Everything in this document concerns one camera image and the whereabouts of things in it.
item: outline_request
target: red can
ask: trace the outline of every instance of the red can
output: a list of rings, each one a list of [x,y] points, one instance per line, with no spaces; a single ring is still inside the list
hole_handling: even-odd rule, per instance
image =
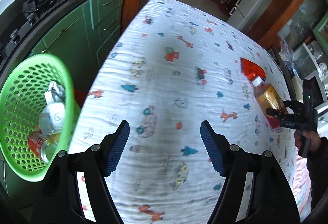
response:
[[[42,139],[40,131],[33,131],[28,136],[28,146],[31,151],[40,158],[43,162],[49,163],[56,150],[56,143],[52,139]]]

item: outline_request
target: human hand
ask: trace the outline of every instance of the human hand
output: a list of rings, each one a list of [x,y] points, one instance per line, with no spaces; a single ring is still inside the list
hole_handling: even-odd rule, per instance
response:
[[[312,131],[302,131],[302,135],[306,138],[311,139],[311,144],[309,147],[309,151],[314,153],[317,151],[321,145],[321,139],[319,137],[319,134],[317,132]],[[295,131],[294,132],[294,138],[295,138],[295,146],[297,149],[301,148],[302,142],[301,142],[301,132]]]

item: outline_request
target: white refrigerator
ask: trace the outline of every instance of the white refrigerator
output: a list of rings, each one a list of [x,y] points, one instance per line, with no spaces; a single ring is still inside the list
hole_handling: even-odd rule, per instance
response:
[[[259,19],[272,0],[238,0],[230,11],[227,23],[237,30],[246,33]]]

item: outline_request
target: green plastic basket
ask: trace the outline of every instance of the green plastic basket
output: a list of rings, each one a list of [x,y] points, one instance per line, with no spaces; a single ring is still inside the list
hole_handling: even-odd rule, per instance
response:
[[[45,164],[28,147],[27,137],[38,125],[46,106],[44,92],[56,80],[65,88],[66,114],[56,149],[68,150],[80,108],[74,100],[73,82],[66,66],[55,56],[39,54],[24,60],[6,80],[0,93],[0,147],[11,169],[27,181],[41,181]]]

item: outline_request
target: stove knob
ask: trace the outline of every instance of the stove knob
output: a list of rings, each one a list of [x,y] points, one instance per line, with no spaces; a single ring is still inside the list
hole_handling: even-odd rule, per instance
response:
[[[30,15],[27,16],[27,20],[29,25],[32,27],[34,23],[36,22],[36,14],[33,12]]]
[[[18,30],[14,30],[13,33],[10,35],[11,42],[17,44],[20,40],[20,36],[18,34]]]

